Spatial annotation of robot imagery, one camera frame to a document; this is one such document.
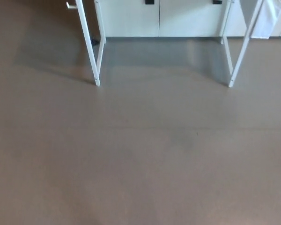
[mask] floor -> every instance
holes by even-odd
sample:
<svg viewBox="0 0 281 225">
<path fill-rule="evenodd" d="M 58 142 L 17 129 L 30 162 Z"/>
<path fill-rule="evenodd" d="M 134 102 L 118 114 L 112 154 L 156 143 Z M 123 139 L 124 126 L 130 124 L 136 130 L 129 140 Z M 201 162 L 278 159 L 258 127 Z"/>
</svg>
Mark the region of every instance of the floor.
<svg viewBox="0 0 281 225">
<path fill-rule="evenodd" d="M 214 40 L 108 40 L 97 88 L 38 2 L 0 0 L 0 225 L 281 225 L 281 39 L 232 89 Z"/>
</svg>

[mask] white metal frame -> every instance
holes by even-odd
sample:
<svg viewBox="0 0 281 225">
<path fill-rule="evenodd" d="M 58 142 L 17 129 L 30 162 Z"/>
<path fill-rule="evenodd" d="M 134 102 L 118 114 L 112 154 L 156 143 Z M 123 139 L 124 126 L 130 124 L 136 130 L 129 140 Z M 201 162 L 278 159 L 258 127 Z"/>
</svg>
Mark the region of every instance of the white metal frame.
<svg viewBox="0 0 281 225">
<path fill-rule="evenodd" d="M 96 7 L 96 14 L 97 14 L 97 20 L 99 24 L 99 29 L 100 29 L 100 35 L 101 35 L 101 41 L 100 41 L 100 46 L 99 46 L 99 54 L 97 61 L 95 59 L 92 43 L 91 43 L 91 37 L 89 34 L 89 28 L 83 8 L 83 2 L 82 0 L 75 0 L 76 1 L 76 6 L 71 6 L 67 3 L 68 9 L 77 9 L 81 21 L 81 26 L 85 38 L 85 42 L 87 45 L 87 50 L 89 53 L 89 59 L 90 63 L 92 66 L 96 86 L 100 86 L 100 70 L 101 70 L 101 63 L 102 63 L 102 56 L 103 56 L 103 50 L 104 50 L 104 45 L 106 43 L 106 36 L 105 36 L 105 31 L 104 31 L 104 25 L 103 25 L 103 18 L 102 18 L 102 11 L 101 11 L 101 6 L 99 3 L 99 0 L 94 0 L 95 2 L 95 7 Z M 227 36 L 225 35 L 225 30 L 226 30 L 226 24 L 228 21 L 229 13 L 231 7 L 233 7 L 233 3 L 236 0 L 226 0 L 224 1 L 224 6 L 225 6 L 225 11 L 223 14 L 223 21 L 220 29 L 220 37 L 222 38 L 221 43 L 224 45 L 225 48 L 225 53 L 227 57 L 227 62 L 229 66 L 229 73 L 230 73 L 230 81 L 228 83 L 229 87 L 233 87 L 235 79 L 237 77 L 239 68 L 241 66 L 242 60 L 244 58 L 245 51 L 248 47 L 249 41 L 250 41 L 250 36 L 252 33 L 252 30 L 254 28 L 255 22 L 258 17 L 258 13 L 262 4 L 263 0 L 239 0 L 241 3 L 242 11 L 244 14 L 244 19 L 247 25 L 247 31 L 245 33 L 244 39 L 243 39 L 243 45 L 240 50 L 240 53 L 238 55 L 237 62 L 235 66 L 233 67 L 232 63 L 232 58 L 230 54 L 230 49 L 229 49 L 229 43 Z"/>
<path fill-rule="evenodd" d="M 102 56 L 103 56 L 104 45 L 106 44 L 106 36 L 105 36 L 105 31 L 104 31 L 101 6 L 100 6 L 100 3 L 98 0 L 94 0 L 98 24 L 99 24 L 100 36 L 101 36 L 99 53 L 98 53 L 98 58 L 96 61 L 93 46 L 91 43 L 91 37 L 89 34 L 89 27 L 88 27 L 87 19 L 85 16 L 84 7 L 83 7 L 83 2 L 82 2 L 82 0 L 75 0 L 75 1 L 76 1 L 76 6 L 71 6 L 67 2 L 67 8 L 78 10 L 83 35 L 84 35 L 84 39 L 86 42 L 86 47 L 87 47 L 87 50 L 89 53 L 89 60 L 90 60 L 91 66 L 92 66 L 93 74 L 94 74 L 95 83 L 96 83 L 96 86 L 99 87 L 100 86 L 100 70 L 101 70 Z"/>
<path fill-rule="evenodd" d="M 227 0 L 225 2 L 226 8 L 225 8 L 225 12 L 224 12 L 224 19 L 223 19 L 222 27 L 220 30 L 220 37 L 222 38 L 222 44 L 224 45 L 224 48 L 225 48 L 225 53 L 226 53 L 227 62 L 228 62 L 228 66 L 229 66 L 229 72 L 231 75 L 230 81 L 228 83 L 229 87 L 233 87 L 233 85 L 234 85 L 235 79 L 237 77 L 240 65 L 243 61 L 245 51 L 248 47 L 251 33 L 254 28 L 255 22 L 257 20 L 258 13 L 260 11 L 260 7 L 261 7 L 263 0 L 239 0 L 241 3 L 243 14 L 244 14 L 244 19 L 245 19 L 245 22 L 247 25 L 247 31 L 243 38 L 243 45 L 242 45 L 240 53 L 238 55 L 237 62 L 235 64 L 235 66 L 233 67 L 232 58 L 231 58 L 230 49 L 229 49 L 229 43 L 228 43 L 227 36 L 225 35 L 225 30 L 226 30 L 226 24 L 227 24 L 228 16 L 230 13 L 230 9 L 231 9 L 231 7 L 233 7 L 234 1 L 235 0 Z"/>
</svg>

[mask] white metal leg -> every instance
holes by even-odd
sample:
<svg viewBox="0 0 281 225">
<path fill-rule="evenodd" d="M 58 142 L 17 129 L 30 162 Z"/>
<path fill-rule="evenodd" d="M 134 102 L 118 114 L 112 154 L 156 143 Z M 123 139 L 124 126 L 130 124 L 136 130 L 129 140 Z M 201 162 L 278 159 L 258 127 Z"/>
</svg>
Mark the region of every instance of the white metal leg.
<svg viewBox="0 0 281 225">
<path fill-rule="evenodd" d="M 237 77 L 240 65 L 243 61 L 244 54 L 245 54 L 245 51 L 248 47 L 248 44 L 249 44 L 249 41 L 250 41 L 250 36 L 251 36 L 252 30 L 254 28 L 255 22 L 257 20 L 258 13 L 259 13 L 261 3 L 262 3 L 262 0 L 255 0 L 256 6 L 255 6 L 255 8 L 252 12 L 251 18 L 249 19 L 249 23 L 247 24 L 247 31 L 246 31 L 244 39 L 243 39 L 243 45 L 242 45 L 242 48 L 241 48 L 240 53 L 238 55 L 238 59 L 237 59 L 237 62 L 235 64 L 235 67 L 233 68 L 232 58 L 231 58 L 231 54 L 230 54 L 230 50 L 229 50 L 229 44 L 228 44 L 227 37 L 225 36 L 227 19 L 228 19 L 228 16 L 229 16 L 230 9 L 231 9 L 231 7 L 234 3 L 232 1 L 233 0 L 227 0 L 227 2 L 226 2 L 226 10 L 225 10 L 225 13 L 224 13 L 224 20 L 223 20 L 222 27 L 221 27 L 221 30 L 220 30 L 220 37 L 222 38 L 222 43 L 224 44 L 225 53 L 226 53 L 226 56 L 227 56 L 227 62 L 228 62 L 228 66 L 229 66 L 229 72 L 230 72 L 230 75 L 231 75 L 231 78 L 230 78 L 230 81 L 229 81 L 229 84 L 228 84 L 229 87 L 233 87 L 233 85 L 234 85 L 234 81 Z"/>
<path fill-rule="evenodd" d="M 84 35 L 86 47 L 87 47 L 88 54 L 89 54 L 89 60 L 90 60 L 91 66 L 92 66 L 93 74 L 94 74 L 95 83 L 96 83 L 96 86 L 100 86 L 100 70 L 101 70 L 104 44 L 106 43 L 106 36 L 105 36 L 105 32 L 104 32 L 100 3 L 98 2 L 98 0 L 95 0 L 96 13 L 97 13 L 100 35 L 101 35 L 97 62 L 95 59 L 94 50 L 93 50 L 93 46 L 91 43 L 89 27 L 88 27 L 88 23 L 86 20 L 82 0 L 76 0 L 76 6 L 70 6 L 69 3 L 67 2 L 67 7 L 68 7 L 68 9 L 77 9 L 78 10 L 83 35 Z"/>
<path fill-rule="evenodd" d="M 98 25 L 99 25 L 101 40 L 103 40 L 104 44 L 105 44 L 106 35 L 105 35 L 105 29 L 104 29 L 104 24 L 103 24 L 101 5 L 98 0 L 95 0 L 95 7 L 96 7 L 97 18 L 98 18 Z"/>
<path fill-rule="evenodd" d="M 222 41 L 223 41 L 223 44 L 224 44 L 225 53 L 226 53 L 226 56 L 227 56 L 228 67 L 229 67 L 229 72 L 230 72 L 230 75 L 231 75 L 233 73 L 233 63 L 232 63 L 232 58 L 231 58 L 231 54 L 230 54 L 229 43 L 228 43 L 227 37 L 223 36 Z"/>
</svg>

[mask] white cabinet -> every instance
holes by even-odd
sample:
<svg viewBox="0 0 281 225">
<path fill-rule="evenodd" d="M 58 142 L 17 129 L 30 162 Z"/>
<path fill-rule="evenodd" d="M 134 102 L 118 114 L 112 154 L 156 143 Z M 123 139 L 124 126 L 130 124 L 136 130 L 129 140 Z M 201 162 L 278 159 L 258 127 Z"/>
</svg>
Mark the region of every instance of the white cabinet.
<svg viewBox="0 0 281 225">
<path fill-rule="evenodd" d="M 218 37 L 225 10 L 212 0 L 100 0 L 107 37 Z M 225 35 L 246 31 L 239 0 L 234 0 Z M 272 33 L 281 36 L 281 16 Z"/>
<path fill-rule="evenodd" d="M 158 37 L 159 0 L 100 0 L 107 37 Z"/>
</svg>

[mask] white cloth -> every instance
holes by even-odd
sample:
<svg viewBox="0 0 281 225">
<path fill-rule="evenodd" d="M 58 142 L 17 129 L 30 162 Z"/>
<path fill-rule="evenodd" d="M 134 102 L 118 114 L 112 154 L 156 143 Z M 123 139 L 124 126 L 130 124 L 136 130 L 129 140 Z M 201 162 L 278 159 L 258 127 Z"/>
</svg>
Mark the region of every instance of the white cloth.
<svg viewBox="0 0 281 225">
<path fill-rule="evenodd" d="M 263 0 L 251 38 L 269 39 L 281 15 L 281 0 Z"/>
</svg>

